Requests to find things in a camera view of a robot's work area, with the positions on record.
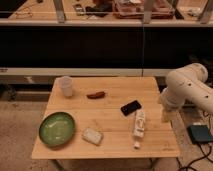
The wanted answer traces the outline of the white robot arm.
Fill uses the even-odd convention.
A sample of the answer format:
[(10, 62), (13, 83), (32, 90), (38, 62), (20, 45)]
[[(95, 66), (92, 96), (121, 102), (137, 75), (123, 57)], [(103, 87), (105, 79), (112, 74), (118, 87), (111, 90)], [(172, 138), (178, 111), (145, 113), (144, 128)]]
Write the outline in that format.
[(165, 79), (167, 87), (159, 96), (163, 106), (162, 121), (171, 121), (186, 100), (213, 115), (213, 88), (205, 84), (207, 78), (208, 71), (200, 63), (170, 71)]

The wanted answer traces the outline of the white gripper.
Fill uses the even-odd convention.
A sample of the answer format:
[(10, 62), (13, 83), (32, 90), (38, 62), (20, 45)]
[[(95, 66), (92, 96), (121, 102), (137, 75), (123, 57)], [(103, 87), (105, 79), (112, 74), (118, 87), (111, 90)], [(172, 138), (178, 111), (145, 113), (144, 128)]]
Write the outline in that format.
[(162, 121), (164, 123), (170, 122), (173, 119), (173, 115), (177, 113), (178, 106), (170, 102), (165, 96), (160, 96), (160, 101), (163, 106)]

